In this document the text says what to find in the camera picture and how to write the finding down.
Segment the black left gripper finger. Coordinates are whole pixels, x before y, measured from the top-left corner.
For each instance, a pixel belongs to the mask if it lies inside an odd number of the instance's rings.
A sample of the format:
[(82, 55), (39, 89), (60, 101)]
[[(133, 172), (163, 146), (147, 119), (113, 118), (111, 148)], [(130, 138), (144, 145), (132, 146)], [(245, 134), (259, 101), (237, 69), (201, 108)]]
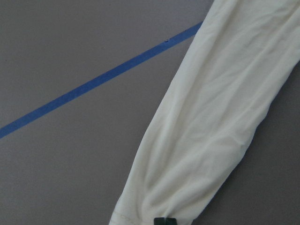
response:
[(157, 217), (154, 218), (153, 222), (154, 225), (176, 225), (176, 219), (169, 217)]

